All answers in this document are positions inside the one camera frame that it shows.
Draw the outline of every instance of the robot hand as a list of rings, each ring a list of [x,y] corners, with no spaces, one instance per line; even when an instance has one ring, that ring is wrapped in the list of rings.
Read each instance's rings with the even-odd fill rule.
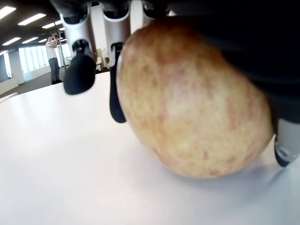
[[[73,60],[64,87],[68,94],[88,90],[95,80],[97,52],[90,18],[90,0],[51,0],[60,14]],[[285,167],[300,154],[300,78],[297,65],[300,51],[293,30],[299,19],[291,18],[296,6],[272,6],[252,1],[178,1],[143,2],[143,22],[167,16],[193,16],[195,27],[224,58],[243,72],[270,99],[274,109],[275,156]],[[115,121],[126,119],[116,88],[116,67],[123,44],[130,36],[130,1],[102,0],[107,46],[110,52],[110,111]]]

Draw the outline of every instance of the office wall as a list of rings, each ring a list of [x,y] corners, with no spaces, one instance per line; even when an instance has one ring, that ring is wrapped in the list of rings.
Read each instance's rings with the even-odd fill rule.
[[[9,53],[9,63],[12,77],[15,77],[19,84],[24,83],[23,71],[21,66],[19,50]]]
[[[8,74],[5,68],[4,55],[0,55],[0,82],[6,81],[8,79]]]
[[[23,74],[23,76],[24,76],[25,81],[30,81],[34,78],[37,78],[39,76],[42,76],[42,75],[50,73],[50,72],[51,72],[50,66],[47,66],[47,67],[43,67],[43,68],[36,69],[33,71],[29,71],[28,73]]]
[[[13,88],[17,87],[18,84],[18,80],[13,77],[9,80],[3,81],[0,83],[0,95],[2,95],[3,93],[12,90]]]

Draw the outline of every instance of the apple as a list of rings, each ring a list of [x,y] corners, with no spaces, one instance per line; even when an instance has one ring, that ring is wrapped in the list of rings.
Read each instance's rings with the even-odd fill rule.
[[[124,115],[174,172],[197,179],[253,162],[274,129],[267,98],[187,26],[155,21],[125,43],[117,72]]]

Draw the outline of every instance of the gray pants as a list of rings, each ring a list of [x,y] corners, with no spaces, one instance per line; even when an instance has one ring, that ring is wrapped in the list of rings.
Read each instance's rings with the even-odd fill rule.
[[[58,65],[57,58],[49,59],[49,65],[51,68],[51,82],[60,79],[60,67]]]

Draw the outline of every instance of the ceiling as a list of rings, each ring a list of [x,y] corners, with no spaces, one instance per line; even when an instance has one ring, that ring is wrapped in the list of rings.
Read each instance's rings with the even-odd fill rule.
[[[48,34],[55,33],[56,29],[62,28],[62,24],[48,29],[42,28],[42,26],[60,20],[59,14],[49,0],[0,0],[0,9],[4,6],[11,6],[17,9],[0,19],[0,51],[44,45],[45,42],[39,43],[38,41],[45,39]],[[18,25],[19,22],[38,13],[44,13],[46,16],[25,26]],[[2,45],[15,37],[20,37],[21,39],[7,46]],[[32,37],[38,37],[38,39],[22,44],[23,41]]]

